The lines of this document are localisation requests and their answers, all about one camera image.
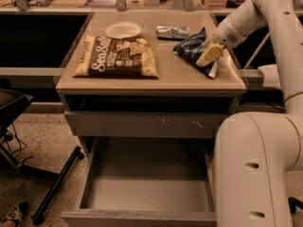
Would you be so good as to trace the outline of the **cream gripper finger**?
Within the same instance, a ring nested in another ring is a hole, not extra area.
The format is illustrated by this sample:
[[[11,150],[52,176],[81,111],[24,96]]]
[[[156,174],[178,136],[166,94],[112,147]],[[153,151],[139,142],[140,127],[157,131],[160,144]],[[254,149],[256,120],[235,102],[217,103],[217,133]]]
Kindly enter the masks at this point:
[[[196,61],[196,64],[199,67],[205,67],[210,63],[217,60],[223,55],[224,45],[223,44],[213,44],[208,45],[202,44],[202,54],[199,59]]]

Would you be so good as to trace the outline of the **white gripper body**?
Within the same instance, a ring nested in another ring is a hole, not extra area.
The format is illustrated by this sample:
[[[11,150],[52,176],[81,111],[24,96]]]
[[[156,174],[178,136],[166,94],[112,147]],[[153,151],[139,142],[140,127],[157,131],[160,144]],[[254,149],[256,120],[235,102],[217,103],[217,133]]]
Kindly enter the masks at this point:
[[[229,14],[206,38],[204,46],[220,44],[227,48],[234,48],[246,40],[248,24],[236,14]]]

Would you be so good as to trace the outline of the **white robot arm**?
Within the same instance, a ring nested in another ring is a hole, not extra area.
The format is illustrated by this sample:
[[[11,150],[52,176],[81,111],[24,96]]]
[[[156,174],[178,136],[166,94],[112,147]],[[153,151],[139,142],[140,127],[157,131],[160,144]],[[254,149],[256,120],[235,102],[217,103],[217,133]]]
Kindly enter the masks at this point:
[[[235,113],[217,132],[214,148],[218,227],[293,227],[284,176],[302,167],[302,0],[246,0],[204,42],[204,67],[257,28],[269,29],[284,113]]]

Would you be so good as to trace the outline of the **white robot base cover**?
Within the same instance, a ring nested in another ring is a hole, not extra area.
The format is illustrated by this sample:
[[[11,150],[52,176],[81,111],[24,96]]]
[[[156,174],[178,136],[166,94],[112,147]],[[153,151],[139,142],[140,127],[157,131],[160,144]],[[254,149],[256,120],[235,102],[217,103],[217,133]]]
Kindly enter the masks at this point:
[[[281,89],[279,74],[275,64],[262,65],[258,68],[258,71],[262,75],[262,86],[264,88]]]

